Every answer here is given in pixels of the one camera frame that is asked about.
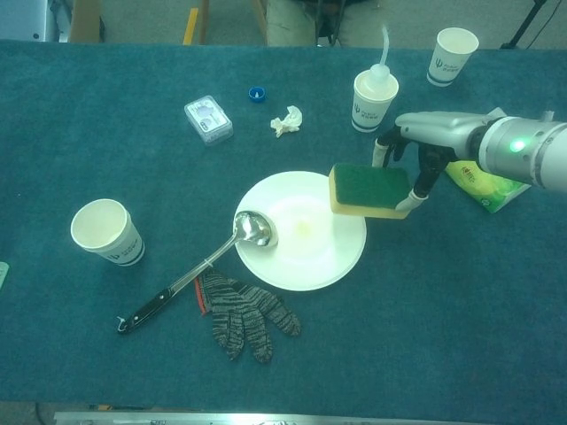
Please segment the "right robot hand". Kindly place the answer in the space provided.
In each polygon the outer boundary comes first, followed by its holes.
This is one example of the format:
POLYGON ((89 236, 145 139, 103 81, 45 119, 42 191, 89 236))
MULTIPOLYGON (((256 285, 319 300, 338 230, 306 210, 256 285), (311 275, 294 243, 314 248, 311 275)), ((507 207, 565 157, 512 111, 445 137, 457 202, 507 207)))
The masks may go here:
POLYGON ((398 161, 409 143, 418 145, 419 175, 412 189, 392 208, 409 213, 428 199, 447 165, 478 158, 478 146, 487 129, 506 116, 497 108, 488 114, 468 112, 409 112, 374 143, 372 166, 387 167, 398 161))

